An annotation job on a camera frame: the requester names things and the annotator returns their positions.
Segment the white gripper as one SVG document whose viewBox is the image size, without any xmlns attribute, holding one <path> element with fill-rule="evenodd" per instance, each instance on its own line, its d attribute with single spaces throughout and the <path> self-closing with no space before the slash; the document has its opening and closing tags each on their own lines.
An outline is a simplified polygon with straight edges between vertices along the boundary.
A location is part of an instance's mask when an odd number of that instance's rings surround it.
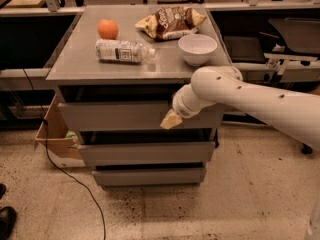
<svg viewBox="0 0 320 240">
<path fill-rule="evenodd" d="M 172 100 L 172 109 L 168 111 L 160 126 L 163 129 L 171 129 L 182 123 L 182 118 L 191 118 L 192 111 L 187 108 L 182 100 L 181 92 L 176 92 Z"/>
</svg>

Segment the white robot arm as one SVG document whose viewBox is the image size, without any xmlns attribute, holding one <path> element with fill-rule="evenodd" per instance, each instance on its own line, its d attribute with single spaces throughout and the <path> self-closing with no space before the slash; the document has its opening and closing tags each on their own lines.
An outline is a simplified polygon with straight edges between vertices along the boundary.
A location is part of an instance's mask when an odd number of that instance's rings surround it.
<svg viewBox="0 0 320 240">
<path fill-rule="evenodd" d="M 203 67 L 172 98 L 171 129 L 211 105 L 227 105 L 277 130 L 262 140 L 243 131 L 225 142 L 214 185 L 219 240 L 319 240 L 319 160 L 293 161 L 298 141 L 320 149 L 320 97 L 243 82 L 234 70 Z"/>
</svg>

